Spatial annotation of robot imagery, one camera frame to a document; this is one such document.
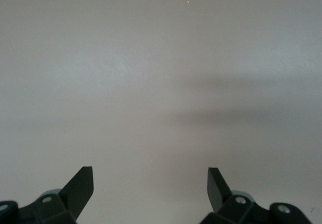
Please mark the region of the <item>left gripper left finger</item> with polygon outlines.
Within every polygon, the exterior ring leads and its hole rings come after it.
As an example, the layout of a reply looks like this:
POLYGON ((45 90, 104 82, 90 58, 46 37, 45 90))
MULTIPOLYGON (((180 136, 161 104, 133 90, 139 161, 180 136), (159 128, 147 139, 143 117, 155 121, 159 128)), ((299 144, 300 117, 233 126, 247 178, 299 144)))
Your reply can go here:
POLYGON ((1 223, 76 223, 93 192, 93 168, 82 167, 62 189, 46 192, 25 207, 1 201, 1 223))

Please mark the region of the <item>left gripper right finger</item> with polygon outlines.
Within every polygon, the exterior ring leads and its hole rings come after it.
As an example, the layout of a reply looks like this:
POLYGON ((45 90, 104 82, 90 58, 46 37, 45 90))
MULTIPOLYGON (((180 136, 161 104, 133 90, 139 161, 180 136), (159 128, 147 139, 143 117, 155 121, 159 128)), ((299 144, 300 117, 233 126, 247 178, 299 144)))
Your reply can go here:
POLYGON ((201 223, 311 223, 294 205, 275 202, 265 209, 248 193, 232 191, 218 168, 208 169, 207 194, 213 212, 201 223))

